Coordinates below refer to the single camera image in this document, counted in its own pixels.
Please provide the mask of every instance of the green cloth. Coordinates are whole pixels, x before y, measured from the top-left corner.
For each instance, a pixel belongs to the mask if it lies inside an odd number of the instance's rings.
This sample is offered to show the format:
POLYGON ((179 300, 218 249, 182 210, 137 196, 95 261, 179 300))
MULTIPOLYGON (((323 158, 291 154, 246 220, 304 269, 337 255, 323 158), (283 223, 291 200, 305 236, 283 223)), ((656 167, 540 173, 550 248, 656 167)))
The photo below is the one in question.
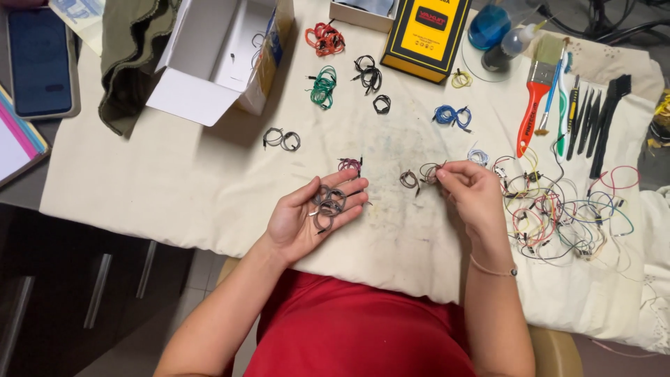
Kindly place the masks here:
POLYGON ((117 135, 133 128, 159 75, 181 0, 107 0, 103 13, 105 95, 100 119, 117 135))

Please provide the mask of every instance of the green jumper wire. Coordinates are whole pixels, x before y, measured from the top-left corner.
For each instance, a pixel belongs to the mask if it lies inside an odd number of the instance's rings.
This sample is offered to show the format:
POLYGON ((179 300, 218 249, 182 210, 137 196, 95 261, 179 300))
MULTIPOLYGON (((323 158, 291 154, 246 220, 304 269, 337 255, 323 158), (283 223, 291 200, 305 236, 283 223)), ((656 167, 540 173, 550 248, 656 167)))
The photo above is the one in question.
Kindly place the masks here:
POLYGON ((312 91, 310 99, 324 110, 328 110, 333 105, 332 93, 337 85, 335 68, 333 66, 325 66, 321 68, 316 77, 307 76, 307 78, 314 80, 314 88, 305 89, 305 91, 312 91))

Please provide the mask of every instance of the red paintbrush handle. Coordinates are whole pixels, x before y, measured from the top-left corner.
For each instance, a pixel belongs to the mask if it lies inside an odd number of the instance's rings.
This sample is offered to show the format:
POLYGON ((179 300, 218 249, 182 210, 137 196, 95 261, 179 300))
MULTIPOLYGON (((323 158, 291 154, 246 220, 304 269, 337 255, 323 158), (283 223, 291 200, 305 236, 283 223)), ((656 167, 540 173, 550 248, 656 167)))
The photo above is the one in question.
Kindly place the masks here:
POLYGON ((526 115, 523 116, 523 121, 519 127, 519 135, 517 136, 517 157, 520 158, 526 152, 526 147, 531 143, 533 131, 535 130, 535 118, 537 116, 537 109, 540 106, 540 100, 544 97, 551 87, 540 83, 529 81, 526 83, 530 99, 528 100, 528 108, 526 115))

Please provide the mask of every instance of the yellow box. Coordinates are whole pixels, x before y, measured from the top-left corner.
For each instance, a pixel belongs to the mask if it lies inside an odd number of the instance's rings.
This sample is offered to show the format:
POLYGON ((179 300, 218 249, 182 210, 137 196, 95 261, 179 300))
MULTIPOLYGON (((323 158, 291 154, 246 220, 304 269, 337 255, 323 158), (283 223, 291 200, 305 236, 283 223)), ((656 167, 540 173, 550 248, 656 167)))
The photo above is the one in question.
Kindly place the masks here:
POLYGON ((434 83, 451 73, 471 0, 405 0, 381 64, 434 83))

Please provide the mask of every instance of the cabinet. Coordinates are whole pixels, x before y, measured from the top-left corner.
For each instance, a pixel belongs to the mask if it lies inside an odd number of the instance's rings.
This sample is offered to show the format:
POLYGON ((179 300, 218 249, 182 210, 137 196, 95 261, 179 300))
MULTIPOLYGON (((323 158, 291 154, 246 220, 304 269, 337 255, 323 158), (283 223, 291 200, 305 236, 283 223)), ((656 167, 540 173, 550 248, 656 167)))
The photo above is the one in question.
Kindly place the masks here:
POLYGON ((71 377, 183 291, 192 250, 10 212, 0 235, 0 377, 71 377))

